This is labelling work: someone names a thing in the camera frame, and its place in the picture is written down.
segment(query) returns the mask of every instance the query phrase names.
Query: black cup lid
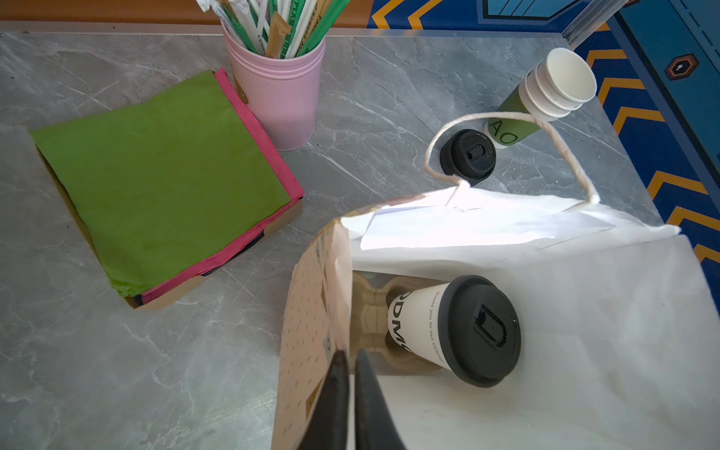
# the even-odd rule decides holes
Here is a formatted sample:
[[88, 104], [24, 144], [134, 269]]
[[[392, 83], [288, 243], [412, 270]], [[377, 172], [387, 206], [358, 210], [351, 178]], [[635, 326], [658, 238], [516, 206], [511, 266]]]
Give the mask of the black cup lid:
[[445, 289], [438, 334], [452, 371], [475, 386], [495, 386], [518, 363], [518, 315], [505, 294], [481, 276], [461, 276]]
[[458, 175], [471, 186], [495, 170], [495, 145], [476, 130], [460, 130], [440, 150], [440, 165], [446, 175]]

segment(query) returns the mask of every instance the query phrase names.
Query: pink cup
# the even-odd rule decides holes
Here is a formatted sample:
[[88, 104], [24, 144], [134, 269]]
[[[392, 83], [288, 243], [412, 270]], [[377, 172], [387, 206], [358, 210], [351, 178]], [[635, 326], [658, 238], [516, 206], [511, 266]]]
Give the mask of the pink cup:
[[241, 99], [278, 150], [302, 147], [315, 131], [325, 40], [299, 58], [273, 59], [239, 45], [224, 26], [222, 33]]

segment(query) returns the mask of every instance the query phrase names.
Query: white coffee cup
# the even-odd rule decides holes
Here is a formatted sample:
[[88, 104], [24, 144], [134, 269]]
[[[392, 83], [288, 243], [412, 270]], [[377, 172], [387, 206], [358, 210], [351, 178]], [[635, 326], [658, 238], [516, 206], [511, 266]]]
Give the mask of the white coffee cup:
[[477, 275], [396, 297], [387, 327], [405, 350], [476, 386], [499, 383], [520, 355], [515, 309], [494, 284]]

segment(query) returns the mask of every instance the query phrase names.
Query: orange wall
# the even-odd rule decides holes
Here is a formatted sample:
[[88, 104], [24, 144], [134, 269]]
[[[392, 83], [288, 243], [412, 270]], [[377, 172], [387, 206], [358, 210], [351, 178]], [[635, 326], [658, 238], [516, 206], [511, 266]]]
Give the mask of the orange wall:
[[[336, 27], [367, 27], [372, 0], [351, 0]], [[0, 20], [217, 24], [195, 0], [0, 0]]]

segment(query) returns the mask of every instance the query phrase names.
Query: marble countertop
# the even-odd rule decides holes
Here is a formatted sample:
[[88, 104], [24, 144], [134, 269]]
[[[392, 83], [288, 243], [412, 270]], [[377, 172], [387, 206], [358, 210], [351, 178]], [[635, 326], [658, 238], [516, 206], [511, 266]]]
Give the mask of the marble countertop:
[[[225, 68], [221, 37], [0, 35], [0, 448], [267, 449], [292, 268], [322, 226], [445, 187], [422, 155], [493, 110], [563, 39], [328, 38], [317, 128], [282, 156], [305, 211], [162, 312], [135, 312], [55, 191], [27, 128], [136, 104]], [[555, 122], [603, 203], [660, 218], [597, 99]], [[582, 197], [547, 136], [478, 187]]]

